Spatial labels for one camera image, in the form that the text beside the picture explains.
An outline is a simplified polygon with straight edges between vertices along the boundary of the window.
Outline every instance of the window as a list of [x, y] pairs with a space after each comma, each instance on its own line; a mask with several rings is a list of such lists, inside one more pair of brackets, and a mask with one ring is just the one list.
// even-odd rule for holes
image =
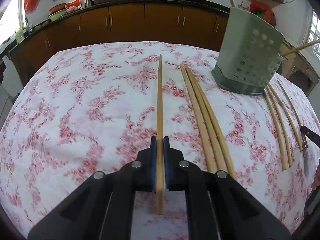
[[26, 26], [24, 19], [24, 0], [11, 0], [0, 19], [0, 44]]
[[[311, 22], [311, 28], [310, 33], [308, 37], [308, 42], [315, 41], [317, 39], [320, 39], [320, 19], [317, 16], [317, 14], [313, 11], [312, 14], [312, 22]], [[318, 59], [320, 59], [320, 48], [319, 43], [312, 46], [312, 51], [316, 55]]]

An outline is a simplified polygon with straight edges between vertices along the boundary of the metal screw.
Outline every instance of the metal screw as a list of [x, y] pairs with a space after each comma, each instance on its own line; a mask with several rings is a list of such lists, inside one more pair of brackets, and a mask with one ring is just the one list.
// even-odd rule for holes
[[217, 176], [220, 179], [225, 179], [227, 177], [227, 173], [225, 171], [218, 171]]
[[180, 161], [179, 166], [182, 168], [186, 168], [189, 166], [189, 163], [187, 161]]
[[134, 167], [134, 168], [140, 168], [142, 166], [142, 164], [139, 161], [133, 161], [131, 163], [131, 166]]
[[95, 179], [102, 179], [103, 176], [104, 176], [104, 173], [103, 173], [102, 171], [97, 171], [97, 172], [95, 172], [95, 173], [93, 174], [93, 177], [94, 177]]

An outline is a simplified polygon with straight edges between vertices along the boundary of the white tablecloth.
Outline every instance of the white tablecloth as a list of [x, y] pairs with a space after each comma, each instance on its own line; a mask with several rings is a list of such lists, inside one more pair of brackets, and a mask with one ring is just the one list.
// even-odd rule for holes
[[[164, 135], [186, 160], [206, 170], [201, 138], [180, 63], [188, 64], [217, 116], [238, 182], [291, 232], [303, 208], [320, 156], [310, 140], [306, 158], [283, 114], [294, 163], [282, 171], [273, 121], [262, 96], [221, 90], [210, 71], [218, 53], [162, 42], [96, 44], [55, 54], [32, 77], [0, 132], [0, 201], [27, 236], [30, 229], [93, 172], [117, 171], [149, 147], [156, 135], [158, 56], [163, 59]], [[303, 92], [278, 74], [271, 84], [301, 121], [320, 133]], [[136, 194], [132, 239], [187, 239], [183, 192], [167, 192], [165, 214], [154, 193]]]

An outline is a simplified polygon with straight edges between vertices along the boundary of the human hand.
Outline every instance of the human hand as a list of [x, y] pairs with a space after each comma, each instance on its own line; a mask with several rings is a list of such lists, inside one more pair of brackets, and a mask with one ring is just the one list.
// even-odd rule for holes
[[313, 190], [315, 190], [317, 187], [320, 186], [320, 160], [319, 160], [319, 166], [316, 169], [316, 174], [315, 174], [315, 180], [314, 182], [311, 184], [311, 188]]

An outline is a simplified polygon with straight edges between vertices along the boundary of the black countertop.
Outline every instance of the black countertop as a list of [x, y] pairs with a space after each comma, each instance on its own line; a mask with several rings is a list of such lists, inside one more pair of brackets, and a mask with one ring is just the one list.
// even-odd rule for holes
[[196, 7], [196, 8], [199, 8], [199, 9], [205, 9], [205, 10], [208, 10], [208, 11], [216, 12], [218, 14], [229, 15], [229, 13], [230, 13], [230, 8], [228, 8], [226, 6], [220, 5], [218, 3], [210, 2], [210, 1], [203, 1], [203, 0], [118, 0], [118, 1], [112, 1], [112, 2], [107, 2], [107, 3], [100, 3], [100, 4], [92, 5], [90, 7], [86, 7], [86, 8], [81, 9], [81, 10], [77, 10], [77, 11], [75, 11], [73, 13], [68, 13], [68, 14], [62, 16], [61, 18], [59, 18], [58, 20], [43, 26], [41, 29], [32, 32], [22, 42], [20, 42], [18, 45], [14, 46], [14, 47], [8, 46], [2, 53], [0, 53], [0, 58], [2, 58], [8, 51], [15, 49], [17, 46], [22, 44], [24, 41], [29, 40], [31, 37], [33, 37], [37, 33], [41, 32], [42, 30], [44, 30], [48, 26], [51, 26], [52, 24], [55, 24], [56, 22], [62, 21], [64, 19], [68, 18], [68, 17], [74, 16], [76, 14], [83, 13], [83, 12], [86, 12], [86, 11], [89, 11], [89, 10], [94, 10], [94, 9], [97, 9], [97, 8], [106, 7], [106, 6], [127, 4], [127, 3], [139, 3], [139, 2], [141, 2], [141, 3], [146, 3], [146, 2], [148, 2], [148, 3], [152, 3], [152, 2], [156, 2], [156, 3], [172, 3], [172, 4], [188, 5], [188, 6]]

